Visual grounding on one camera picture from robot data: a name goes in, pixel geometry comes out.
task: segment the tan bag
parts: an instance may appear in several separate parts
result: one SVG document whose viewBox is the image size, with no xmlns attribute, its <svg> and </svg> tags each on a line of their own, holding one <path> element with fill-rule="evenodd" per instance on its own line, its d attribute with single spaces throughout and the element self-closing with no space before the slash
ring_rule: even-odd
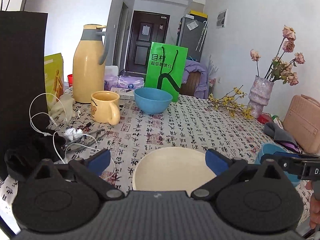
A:
<svg viewBox="0 0 320 240">
<path fill-rule="evenodd" d="M 307 153 L 320 150 L 320 103 L 305 95 L 295 95 L 283 121 L 284 129 L 291 133 Z"/>
</svg>

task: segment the chair backrest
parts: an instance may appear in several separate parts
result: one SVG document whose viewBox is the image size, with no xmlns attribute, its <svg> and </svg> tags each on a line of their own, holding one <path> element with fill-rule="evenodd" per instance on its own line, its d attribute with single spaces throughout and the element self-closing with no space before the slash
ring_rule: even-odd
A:
<svg viewBox="0 0 320 240">
<path fill-rule="evenodd" d="M 199 85 L 201 73 L 199 71 L 189 74 L 187 83 L 181 84 L 180 94 L 194 97 L 196 87 Z"/>
</svg>

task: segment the red bucket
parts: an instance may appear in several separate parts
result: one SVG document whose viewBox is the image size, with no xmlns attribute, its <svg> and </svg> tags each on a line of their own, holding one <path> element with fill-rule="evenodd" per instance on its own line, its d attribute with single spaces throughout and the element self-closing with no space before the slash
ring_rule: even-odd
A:
<svg viewBox="0 0 320 240">
<path fill-rule="evenodd" d="M 70 74 L 70 75 L 68 75 L 69 87 L 72 87 L 72 82 L 73 82 L 73 76 L 72 76 L 72 74 Z"/>
</svg>

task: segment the blue bowl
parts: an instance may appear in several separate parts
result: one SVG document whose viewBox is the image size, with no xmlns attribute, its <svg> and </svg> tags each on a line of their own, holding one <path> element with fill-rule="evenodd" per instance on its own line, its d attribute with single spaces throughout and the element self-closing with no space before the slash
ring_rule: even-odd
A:
<svg viewBox="0 0 320 240">
<path fill-rule="evenodd" d="M 260 159 L 264 154 L 274 154 L 275 152 L 288 153 L 284 149 L 282 149 L 281 147 L 279 147 L 275 144 L 266 143 L 266 144 L 262 145 L 261 150 L 258 152 L 256 161 L 254 162 L 254 164 L 261 164 Z M 298 179 L 297 175 L 289 174 L 286 171 L 284 173 L 287 175 L 287 177 L 291 181 L 292 185 L 294 187 L 297 187 L 297 185 L 300 182 L 300 179 Z"/>
<path fill-rule="evenodd" d="M 138 88 L 134 91 L 134 100 L 146 114 L 159 114 L 168 108 L 172 95 L 156 88 Z"/>
</svg>

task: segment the finger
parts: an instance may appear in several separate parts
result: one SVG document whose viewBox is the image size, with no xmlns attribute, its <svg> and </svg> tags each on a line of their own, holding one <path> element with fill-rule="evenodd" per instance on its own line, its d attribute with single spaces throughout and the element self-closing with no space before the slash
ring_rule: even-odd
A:
<svg viewBox="0 0 320 240">
<path fill-rule="evenodd" d="M 312 194 L 310 199 L 310 213 L 319 213 L 320 212 L 320 201 L 315 199 L 315 196 Z"/>
<path fill-rule="evenodd" d="M 308 183 L 306 184 L 306 189 L 312 190 L 312 181 L 311 180 L 309 180 Z"/>
<path fill-rule="evenodd" d="M 310 213 L 310 221 L 316 224 L 320 224 L 320 214 Z"/>
<path fill-rule="evenodd" d="M 316 228 L 316 223 L 314 223 L 314 222 L 312 222 L 311 220 L 310 220 L 310 223 L 309 223 L 309 226 L 310 226 L 310 228 L 311 229 L 315 229 Z"/>
</svg>

